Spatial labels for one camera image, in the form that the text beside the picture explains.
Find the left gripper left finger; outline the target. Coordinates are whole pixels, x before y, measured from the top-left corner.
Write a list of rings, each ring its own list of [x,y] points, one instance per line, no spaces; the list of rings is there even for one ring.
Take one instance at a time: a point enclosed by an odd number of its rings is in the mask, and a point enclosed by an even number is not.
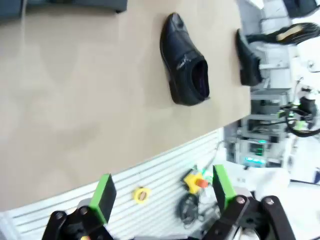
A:
[[[105,228],[109,222],[117,191],[111,174],[100,178],[88,205],[71,214],[54,211],[44,230],[43,240],[112,240]]]

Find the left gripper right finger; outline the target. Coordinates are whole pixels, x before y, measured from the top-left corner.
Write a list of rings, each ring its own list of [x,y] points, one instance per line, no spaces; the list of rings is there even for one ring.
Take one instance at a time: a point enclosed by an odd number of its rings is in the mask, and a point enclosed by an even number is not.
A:
[[[213,166],[212,186],[220,217],[204,240],[239,240],[247,235],[258,240],[294,240],[295,234],[277,196],[262,200],[236,194],[222,164]]]

